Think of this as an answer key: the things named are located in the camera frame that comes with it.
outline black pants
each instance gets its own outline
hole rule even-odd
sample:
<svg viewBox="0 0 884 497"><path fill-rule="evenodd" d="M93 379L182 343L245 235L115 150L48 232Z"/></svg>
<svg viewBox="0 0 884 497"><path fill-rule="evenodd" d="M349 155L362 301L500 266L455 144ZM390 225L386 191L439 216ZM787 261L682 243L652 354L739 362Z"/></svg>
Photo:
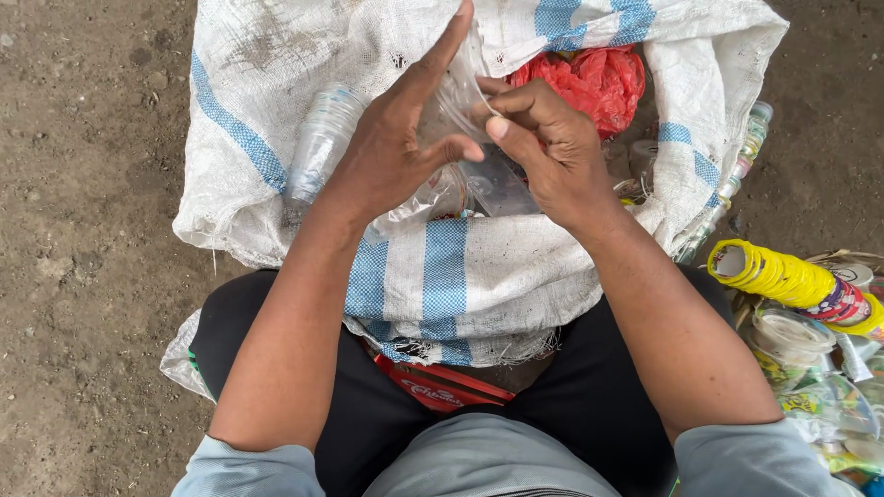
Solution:
<svg viewBox="0 0 884 497"><path fill-rule="evenodd" d="M721 285L682 267L699 293L733 326ZM270 291L275 271L234 279L206 300L191 354L217 398L240 344ZM529 386L500 407L467 406L533 424L567 446L624 497L667 495L673 449L607 299L562 328L560 350ZM331 497L361 495L408 443L438 418L371 361L342 328L331 408L316 445L316 475Z"/></svg>

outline person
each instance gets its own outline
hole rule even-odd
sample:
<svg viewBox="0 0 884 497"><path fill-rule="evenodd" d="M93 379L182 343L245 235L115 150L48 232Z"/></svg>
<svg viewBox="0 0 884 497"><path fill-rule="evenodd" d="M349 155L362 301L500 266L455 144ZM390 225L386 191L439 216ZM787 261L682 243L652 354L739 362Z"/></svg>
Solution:
<svg viewBox="0 0 884 497"><path fill-rule="evenodd" d="M368 107L279 271L206 301L190 350L217 408L172 495L653 496L676 474L684 496L832 495L732 329L720 285L675 265L623 209L591 120L541 80L481 83L503 116L488 135L586 249L605 291L563 326L548 369L505 406L439 419L341 328L367 224L444 164L483 158L465 135L415 143L472 15L464 0Z"/></svg>

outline soil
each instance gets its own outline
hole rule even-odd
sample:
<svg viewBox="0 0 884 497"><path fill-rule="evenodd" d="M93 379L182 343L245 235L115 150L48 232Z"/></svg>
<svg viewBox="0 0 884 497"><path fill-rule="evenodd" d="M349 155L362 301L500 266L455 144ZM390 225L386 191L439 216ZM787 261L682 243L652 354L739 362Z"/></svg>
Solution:
<svg viewBox="0 0 884 497"><path fill-rule="evenodd" d="M195 9L0 0L0 495L168 494L208 425L211 402L157 368L247 271L171 232ZM776 115L720 230L884 253L884 7L774 9L792 22L762 93Z"/></svg>

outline red plastic bag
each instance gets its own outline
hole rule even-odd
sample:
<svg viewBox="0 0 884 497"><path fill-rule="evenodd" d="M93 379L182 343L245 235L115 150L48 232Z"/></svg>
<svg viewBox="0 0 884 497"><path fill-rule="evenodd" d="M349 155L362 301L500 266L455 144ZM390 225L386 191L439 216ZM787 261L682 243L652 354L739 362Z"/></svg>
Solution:
<svg viewBox="0 0 884 497"><path fill-rule="evenodd" d="M507 82L520 87L543 78L571 107L590 116L605 139L629 127L644 93L644 66L633 46L584 50L570 64L555 52L537 54Z"/></svg>

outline finger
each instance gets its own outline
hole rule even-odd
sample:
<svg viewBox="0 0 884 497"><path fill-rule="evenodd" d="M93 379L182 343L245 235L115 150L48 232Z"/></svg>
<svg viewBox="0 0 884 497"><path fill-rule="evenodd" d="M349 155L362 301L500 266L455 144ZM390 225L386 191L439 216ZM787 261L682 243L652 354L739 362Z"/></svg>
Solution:
<svg viewBox="0 0 884 497"><path fill-rule="evenodd" d="M421 60L410 65L393 85L408 102L423 105L436 91L454 54L467 37L472 21L473 0L462 0L461 7L448 21L448 26L436 44L421 57Z"/></svg>
<svg viewBox="0 0 884 497"><path fill-rule="evenodd" d="M535 174L544 174L544 170L554 165L553 160L540 149L537 137L509 119L496 116L488 119L485 132L504 153L525 169L529 180Z"/></svg>
<svg viewBox="0 0 884 497"><path fill-rule="evenodd" d="M541 126L553 126L575 114L575 110L541 78L494 96L488 104L495 111L517 119L520 126L531 131Z"/></svg>
<svg viewBox="0 0 884 497"><path fill-rule="evenodd" d="M479 89L482 90L482 93L491 96L513 89L513 86L506 81L486 76L476 76L476 83L479 84Z"/></svg>
<svg viewBox="0 0 884 497"><path fill-rule="evenodd" d="M470 162L482 162L485 155L482 148L465 134L449 134L445 138L436 141L421 152L418 163L430 171L436 171L445 164L469 160Z"/></svg>

